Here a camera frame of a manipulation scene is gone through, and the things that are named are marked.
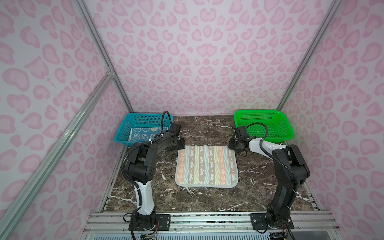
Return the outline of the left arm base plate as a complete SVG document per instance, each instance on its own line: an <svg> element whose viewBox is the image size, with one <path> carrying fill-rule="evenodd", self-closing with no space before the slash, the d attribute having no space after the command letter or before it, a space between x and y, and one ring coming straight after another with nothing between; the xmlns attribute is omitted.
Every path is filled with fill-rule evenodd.
<svg viewBox="0 0 384 240"><path fill-rule="evenodd" d="M131 217L130 231L168 231L170 229L171 215L155 214L141 215L134 214Z"/></svg>

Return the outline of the blue patterned towel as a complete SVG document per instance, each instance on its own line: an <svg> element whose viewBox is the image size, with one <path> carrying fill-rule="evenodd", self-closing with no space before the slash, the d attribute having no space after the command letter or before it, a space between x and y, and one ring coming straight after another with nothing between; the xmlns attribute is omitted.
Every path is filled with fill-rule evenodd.
<svg viewBox="0 0 384 240"><path fill-rule="evenodd" d="M130 130L128 141L130 142L146 142L153 139L156 135L168 130L168 127L153 127L153 128L132 128Z"/></svg>

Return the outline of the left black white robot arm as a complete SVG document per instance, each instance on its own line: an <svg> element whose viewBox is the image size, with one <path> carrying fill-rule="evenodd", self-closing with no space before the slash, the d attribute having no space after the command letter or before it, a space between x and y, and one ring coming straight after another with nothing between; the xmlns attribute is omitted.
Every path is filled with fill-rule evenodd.
<svg viewBox="0 0 384 240"><path fill-rule="evenodd" d="M182 126L172 123L146 142L135 143L124 157L121 172L133 184L137 197L137 209L132 213L132 222L151 228L156 222L156 207L152 195L152 180L156 173L158 154L165 150L182 150L185 140L181 138Z"/></svg>

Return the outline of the pale pink patterned towel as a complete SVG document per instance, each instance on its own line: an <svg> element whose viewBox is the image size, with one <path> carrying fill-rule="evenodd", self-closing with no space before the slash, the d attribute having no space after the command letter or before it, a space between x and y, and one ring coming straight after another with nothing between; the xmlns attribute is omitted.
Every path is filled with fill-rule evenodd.
<svg viewBox="0 0 384 240"><path fill-rule="evenodd" d="M178 152L175 181L186 188L233 188L239 181L235 151L227 146L186 146Z"/></svg>

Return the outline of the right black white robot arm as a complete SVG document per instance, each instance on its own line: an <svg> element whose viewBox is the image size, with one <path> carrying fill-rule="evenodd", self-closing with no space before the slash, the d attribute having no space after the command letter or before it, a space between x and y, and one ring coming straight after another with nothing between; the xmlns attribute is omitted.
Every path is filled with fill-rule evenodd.
<svg viewBox="0 0 384 240"><path fill-rule="evenodd" d="M265 223L271 228L283 225L290 215L299 188L310 176L309 167L296 145L278 145L260 138L231 138L229 149L238 153L253 152L274 162L278 181L275 195L268 205Z"/></svg>

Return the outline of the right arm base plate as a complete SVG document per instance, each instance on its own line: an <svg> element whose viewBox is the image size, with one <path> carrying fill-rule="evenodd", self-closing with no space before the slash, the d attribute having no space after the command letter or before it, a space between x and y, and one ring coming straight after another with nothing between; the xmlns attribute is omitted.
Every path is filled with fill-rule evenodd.
<svg viewBox="0 0 384 240"><path fill-rule="evenodd" d="M271 230L282 230L283 227L288 227L290 230L295 228L293 220L290 215L283 217L281 221L272 222L272 220L267 220L267 213L251 213L250 219L253 230L258 231L271 231Z"/></svg>

